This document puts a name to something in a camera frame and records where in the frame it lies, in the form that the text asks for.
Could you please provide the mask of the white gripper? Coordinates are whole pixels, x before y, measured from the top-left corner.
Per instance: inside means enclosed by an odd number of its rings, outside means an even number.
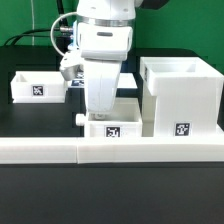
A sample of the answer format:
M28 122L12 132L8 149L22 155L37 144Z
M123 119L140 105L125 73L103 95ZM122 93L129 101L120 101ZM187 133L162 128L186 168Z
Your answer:
M83 67L86 110L91 114L110 113L115 102L121 62L85 59Z

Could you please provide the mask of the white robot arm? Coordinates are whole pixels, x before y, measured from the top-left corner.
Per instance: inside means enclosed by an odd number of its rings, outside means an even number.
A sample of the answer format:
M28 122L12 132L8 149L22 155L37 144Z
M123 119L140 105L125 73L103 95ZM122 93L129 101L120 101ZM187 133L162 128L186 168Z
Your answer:
M168 2L79 0L76 42L89 113L105 115L113 108L121 65L132 47L135 9L158 10Z

